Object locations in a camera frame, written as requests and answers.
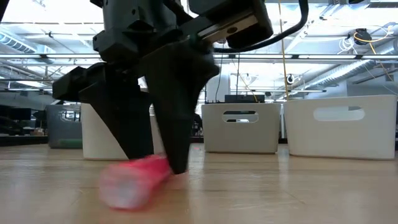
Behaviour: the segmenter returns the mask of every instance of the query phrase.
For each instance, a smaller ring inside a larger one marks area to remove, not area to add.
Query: pink plastic bottle
[[[135,210],[171,174],[166,157],[151,155],[109,166],[99,180],[99,196],[112,208]]]

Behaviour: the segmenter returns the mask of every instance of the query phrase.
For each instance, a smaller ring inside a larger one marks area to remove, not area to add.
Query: robotic arm
[[[213,51],[255,50],[300,30],[307,21],[308,0],[298,1],[300,22],[270,38],[264,0],[189,0],[196,18],[176,0],[91,0],[103,9],[104,31],[93,45],[104,62],[77,67],[57,80],[53,97],[89,103],[129,159],[153,154],[153,104],[171,169],[183,173],[200,91],[220,72]],[[230,49],[213,49],[212,43],[221,39]],[[149,93],[140,91],[140,77]]]

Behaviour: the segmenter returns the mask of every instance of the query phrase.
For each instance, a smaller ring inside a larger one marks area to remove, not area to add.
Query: white plastic bin
[[[154,152],[163,152],[162,139],[154,115],[150,116]],[[127,160],[127,156],[111,131],[89,104],[81,104],[83,157],[91,160]]]
[[[252,112],[233,114],[236,111]],[[206,152],[275,153],[278,149],[280,104],[208,104],[201,107],[201,114]]]
[[[291,155],[393,159],[397,97],[355,96],[284,104]]]

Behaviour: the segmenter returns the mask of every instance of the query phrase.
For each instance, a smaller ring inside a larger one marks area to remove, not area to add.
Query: wooden table
[[[97,179],[110,162],[81,150],[0,148],[0,223],[398,223],[394,161],[205,154],[143,212],[110,210]]]

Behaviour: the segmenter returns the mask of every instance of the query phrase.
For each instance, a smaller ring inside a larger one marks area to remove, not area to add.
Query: bin handle cutout
[[[365,111],[360,106],[330,106],[315,109],[313,117],[317,121],[359,121]]]
[[[222,115],[222,119],[227,123],[256,123],[259,120],[259,114],[256,111],[225,111]]]

